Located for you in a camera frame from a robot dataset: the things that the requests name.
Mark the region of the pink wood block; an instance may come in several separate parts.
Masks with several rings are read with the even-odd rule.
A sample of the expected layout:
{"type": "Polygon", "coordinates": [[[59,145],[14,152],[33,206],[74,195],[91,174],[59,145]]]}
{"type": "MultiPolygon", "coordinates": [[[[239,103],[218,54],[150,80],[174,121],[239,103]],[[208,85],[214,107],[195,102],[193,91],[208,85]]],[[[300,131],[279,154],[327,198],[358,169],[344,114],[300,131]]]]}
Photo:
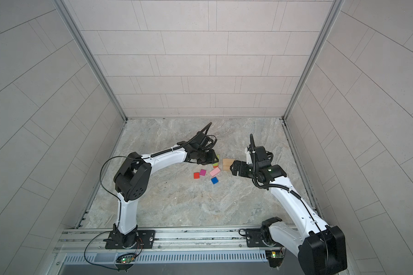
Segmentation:
{"type": "Polygon", "coordinates": [[[216,177],[221,172],[219,167],[215,167],[209,174],[212,178],[216,177]]]}

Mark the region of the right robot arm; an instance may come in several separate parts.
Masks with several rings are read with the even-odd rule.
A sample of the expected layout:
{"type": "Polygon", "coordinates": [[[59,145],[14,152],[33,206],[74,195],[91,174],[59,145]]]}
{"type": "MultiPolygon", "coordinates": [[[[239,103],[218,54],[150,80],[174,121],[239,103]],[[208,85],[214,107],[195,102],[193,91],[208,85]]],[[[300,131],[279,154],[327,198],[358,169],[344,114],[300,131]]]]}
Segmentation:
{"type": "Polygon", "coordinates": [[[298,194],[272,153],[249,145],[245,161],[234,161],[231,173],[250,178],[258,189],[268,190],[281,203],[296,228],[274,217],[262,223],[266,244],[280,244],[292,252],[306,275],[335,275],[348,267],[345,236],[338,226],[329,226],[298,194]]]}

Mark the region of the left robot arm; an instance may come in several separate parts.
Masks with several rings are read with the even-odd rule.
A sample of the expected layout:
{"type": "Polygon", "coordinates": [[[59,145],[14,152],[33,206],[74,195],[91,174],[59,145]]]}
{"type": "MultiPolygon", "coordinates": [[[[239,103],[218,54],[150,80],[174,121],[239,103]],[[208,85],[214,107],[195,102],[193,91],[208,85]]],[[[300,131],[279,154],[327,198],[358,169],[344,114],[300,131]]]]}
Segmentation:
{"type": "Polygon", "coordinates": [[[178,163],[209,165],[219,158],[213,150],[217,138],[204,129],[188,141],[153,154],[140,155],[132,152],[122,157],[124,162],[115,173],[115,196],[119,200],[118,218],[108,238],[106,249],[129,249],[140,244],[137,209],[139,198],[149,184],[150,176],[157,171],[178,163]]]}

